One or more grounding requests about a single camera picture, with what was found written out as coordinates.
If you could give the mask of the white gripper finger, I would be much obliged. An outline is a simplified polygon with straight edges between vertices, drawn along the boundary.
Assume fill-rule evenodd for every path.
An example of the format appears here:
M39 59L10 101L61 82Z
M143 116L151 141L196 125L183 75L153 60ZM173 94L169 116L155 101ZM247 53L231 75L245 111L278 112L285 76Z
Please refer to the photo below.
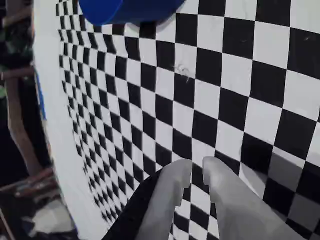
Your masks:
M221 240L302 239L220 159L204 157L202 170Z

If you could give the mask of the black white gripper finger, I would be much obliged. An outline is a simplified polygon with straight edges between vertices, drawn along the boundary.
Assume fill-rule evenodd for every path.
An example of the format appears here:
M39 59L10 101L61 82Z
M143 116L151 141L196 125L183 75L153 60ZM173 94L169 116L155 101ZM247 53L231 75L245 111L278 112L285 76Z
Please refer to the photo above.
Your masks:
M167 240L175 208L190 185L192 161L178 159L145 179L134 191L107 240Z

